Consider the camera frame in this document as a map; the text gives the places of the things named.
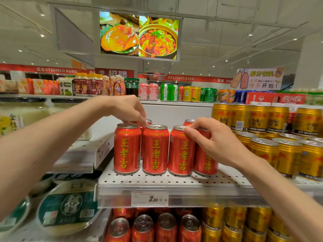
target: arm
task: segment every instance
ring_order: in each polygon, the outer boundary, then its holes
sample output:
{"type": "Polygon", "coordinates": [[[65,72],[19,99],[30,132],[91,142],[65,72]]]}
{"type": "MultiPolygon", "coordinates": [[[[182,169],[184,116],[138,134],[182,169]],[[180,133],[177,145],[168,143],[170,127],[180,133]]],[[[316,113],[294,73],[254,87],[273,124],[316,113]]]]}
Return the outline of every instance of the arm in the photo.
{"type": "Polygon", "coordinates": [[[251,153],[231,129],[213,118],[199,118],[185,128],[213,159],[239,170],[269,206],[288,226],[299,242],[323,241],[323,208],[314,199],[280,175],[266,160],[251,153]],[[207,128],[212,137],[204,138],[196,129],[207,128]]]}
{"type": "Polygon", "coordinates": [[[146,125],[136,96],[99,96],[1,137],[0,221],[92,124],[110,115],[146,125]]]}

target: bottle illustration on sign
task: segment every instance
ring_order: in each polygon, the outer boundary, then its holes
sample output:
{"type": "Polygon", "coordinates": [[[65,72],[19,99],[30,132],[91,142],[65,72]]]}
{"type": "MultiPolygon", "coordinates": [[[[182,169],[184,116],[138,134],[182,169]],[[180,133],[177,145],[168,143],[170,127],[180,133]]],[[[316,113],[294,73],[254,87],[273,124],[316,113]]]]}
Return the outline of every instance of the bottle illustration on sign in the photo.
{"type": "Polygon", "coordinates": [[[237,88],[237,86],[239,85],[239,82],[242,78],[243,71],[244,71],[244,69],[240,68],[240,71],[233,77],[230,87],[237,88]]]}
{"type": "Polygon", "coordinates": [[[249,81],[248,68],[244,68],[244,73],[241,78],[240,88],[247,89],[248,88],[248,81],[249,81]]]}

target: jar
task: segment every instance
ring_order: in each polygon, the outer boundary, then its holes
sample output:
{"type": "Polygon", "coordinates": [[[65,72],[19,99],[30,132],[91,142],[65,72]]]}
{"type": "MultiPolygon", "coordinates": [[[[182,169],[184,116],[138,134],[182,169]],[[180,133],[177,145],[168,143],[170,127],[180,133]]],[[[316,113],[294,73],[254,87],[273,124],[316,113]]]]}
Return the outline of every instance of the jar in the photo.
{"type": "MultiPolygon", "coordinates": [[[[65,109],[68,109],[72,106],[75,106],[81,102],[84,102],[85,98],[52,98],[51,101],[54,104],[53,107],[50,108],[50,113],[55,114],[61,112],[65,109]]],[[[86,130],[78,140],[90,140],[92,136],[92,129],[91,127],[86,130]]]]}
{"type": "Polygon", "coordinates": [[[0,97],[0,136],[50,115],[46,98],[0,97]]]}

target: tv screen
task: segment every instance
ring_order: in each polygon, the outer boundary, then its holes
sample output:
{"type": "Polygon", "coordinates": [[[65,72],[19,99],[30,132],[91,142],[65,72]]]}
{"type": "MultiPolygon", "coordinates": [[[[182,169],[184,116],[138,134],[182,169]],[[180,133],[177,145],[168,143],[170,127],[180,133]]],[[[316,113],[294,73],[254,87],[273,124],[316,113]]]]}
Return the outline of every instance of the tv screen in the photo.
{"type": "Polygon", "coordinates": [[[101,53],[177,60],[179,20],[100,12],[101,53]]]}

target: ceiling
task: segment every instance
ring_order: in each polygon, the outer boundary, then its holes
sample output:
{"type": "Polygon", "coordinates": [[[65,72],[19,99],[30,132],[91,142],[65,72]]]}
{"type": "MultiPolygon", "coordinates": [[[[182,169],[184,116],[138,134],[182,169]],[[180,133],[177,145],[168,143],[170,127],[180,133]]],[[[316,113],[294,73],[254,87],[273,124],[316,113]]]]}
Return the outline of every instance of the ceiling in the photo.
{"type": "Polygon", "coordinates": [[[55,46],[48,3],[67,4],[61,12],[93,41],[98,7],[183,17],[178,63],[94,55],[96,67],[137,72],[232,77],[240,67],[285,66],[295,73],[304,37],[321,32],[323,20],[323,0],[0,0],[0,63],[71,67],[55,46]]]}

